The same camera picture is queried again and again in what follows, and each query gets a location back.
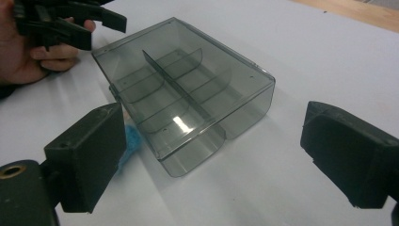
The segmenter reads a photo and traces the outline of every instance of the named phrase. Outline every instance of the transparent plastic box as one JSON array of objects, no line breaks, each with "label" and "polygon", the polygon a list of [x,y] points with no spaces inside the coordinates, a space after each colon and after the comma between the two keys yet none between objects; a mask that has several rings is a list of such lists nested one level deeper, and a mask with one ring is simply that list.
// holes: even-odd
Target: transparent plastic box
[{"label": "transparent plastic box", "polygon": [[275,79],[171,18],[92,52],[169,175],[185,175],[260,120]]}]

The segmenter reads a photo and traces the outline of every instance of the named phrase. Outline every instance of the gray plastic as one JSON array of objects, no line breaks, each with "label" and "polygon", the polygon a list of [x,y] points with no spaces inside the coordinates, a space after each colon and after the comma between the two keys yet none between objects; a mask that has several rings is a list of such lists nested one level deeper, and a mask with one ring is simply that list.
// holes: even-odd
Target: gray plastic
[{"label": "gray plastic", "polygon": [[175,18],[92,54],[173,177],[241,135],[271,105],[272,75]]}]

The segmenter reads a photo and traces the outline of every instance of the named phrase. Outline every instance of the white table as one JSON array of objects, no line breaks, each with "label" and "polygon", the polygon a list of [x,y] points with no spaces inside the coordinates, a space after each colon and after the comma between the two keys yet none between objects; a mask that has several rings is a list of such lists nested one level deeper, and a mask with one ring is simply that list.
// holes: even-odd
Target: white table
[{"label": "white table", "polygon": [[[170,17],[271,72],[267,116],[182,178],[145,146],[115,176],[92,215],[57,212],[63,226],[391,225],[395,201],[354,208],[299,140],[308,101],[336,105],[399,137],[399,34],[284,0],[116,0],[127,33],[98,24],[99,48]],[[0,101],[0,166],[44,160],[43,147],[91,109],[115,102],[89,52],[70,71]]]}]

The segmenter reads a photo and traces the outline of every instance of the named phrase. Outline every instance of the wooden edge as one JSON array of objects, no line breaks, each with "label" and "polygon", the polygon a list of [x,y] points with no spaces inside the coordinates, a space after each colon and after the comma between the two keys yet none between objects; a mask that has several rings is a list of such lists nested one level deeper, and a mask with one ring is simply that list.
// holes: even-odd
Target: wooden edge
[{"label": "wooden edge", "polygon": [[292,0],[399,33],[399,10],[354,0]]}]

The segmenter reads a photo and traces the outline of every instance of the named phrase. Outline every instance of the hand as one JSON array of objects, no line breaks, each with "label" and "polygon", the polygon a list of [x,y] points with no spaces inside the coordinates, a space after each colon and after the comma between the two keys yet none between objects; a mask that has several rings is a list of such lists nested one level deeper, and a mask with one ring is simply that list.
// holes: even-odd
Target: hand
[{"label": "hand", "polygon": [[[64,72],[73,67],[78,49],[61,43],[47,52],[44,46],[34,47],[31,39],[18,34],[13,5],[13,0],[0,0],[0,86],[33,83],[49,70]],[[95,29],[92,21],[85,21],[84,26],[91,32]]]}]

